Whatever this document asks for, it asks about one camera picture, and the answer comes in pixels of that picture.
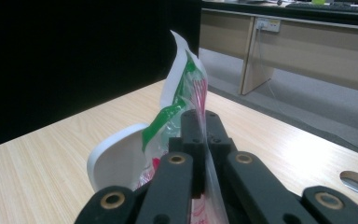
light wood tabletop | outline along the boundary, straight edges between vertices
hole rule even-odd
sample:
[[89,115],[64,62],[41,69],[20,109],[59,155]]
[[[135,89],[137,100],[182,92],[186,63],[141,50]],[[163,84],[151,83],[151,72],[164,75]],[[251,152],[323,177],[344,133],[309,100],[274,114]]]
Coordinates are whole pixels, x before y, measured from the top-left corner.
[[[0,145],[0,223],[74,223],[93,195],[86,163],[106,137],[159,112],[163,81]],[[358,203],[343,171],[358,154],[213,93],[217,113],[239,150],[258,156],[292,192],[322,185]]]

plastic bag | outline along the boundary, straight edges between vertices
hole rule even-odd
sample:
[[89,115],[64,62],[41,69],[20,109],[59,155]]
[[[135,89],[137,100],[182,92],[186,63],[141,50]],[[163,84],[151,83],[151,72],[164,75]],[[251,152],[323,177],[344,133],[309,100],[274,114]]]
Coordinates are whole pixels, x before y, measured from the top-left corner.
[[[159,158],[168,153],[169,139],[180,135],[180,119],[185,111],[196,109],[206,141],[206,72],[200,60],[189,50],[186,41],[175,32],[172,34],[177,45],[176,58],[161,93],[161,110],[142,134],[146,166],[138,187],[152,179],[158,168]],[[191,223],[228,223],[212,156],[209,149],[206,150],[206,190],[200,199],[193,200]]]

white plastic object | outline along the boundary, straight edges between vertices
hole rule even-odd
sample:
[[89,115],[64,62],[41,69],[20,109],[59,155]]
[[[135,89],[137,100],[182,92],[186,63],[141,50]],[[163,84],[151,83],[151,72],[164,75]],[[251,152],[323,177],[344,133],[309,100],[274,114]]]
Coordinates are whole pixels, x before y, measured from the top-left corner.
[[95,192],[109,186],[136,189],[145,168],[142,152],[142,130],[146,123],[137,123],[103,140],[89,154],[87,173]]

power outlet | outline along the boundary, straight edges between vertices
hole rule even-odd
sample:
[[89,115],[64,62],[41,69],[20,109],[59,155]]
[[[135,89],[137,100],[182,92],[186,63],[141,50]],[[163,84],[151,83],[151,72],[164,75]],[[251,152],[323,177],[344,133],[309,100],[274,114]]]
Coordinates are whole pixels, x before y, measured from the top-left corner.
[[256,28],[257,30],[265,30],[278,33],[281,28],[281,21],[280,20],[273,20],[267,18],[257,18],[256,21]]

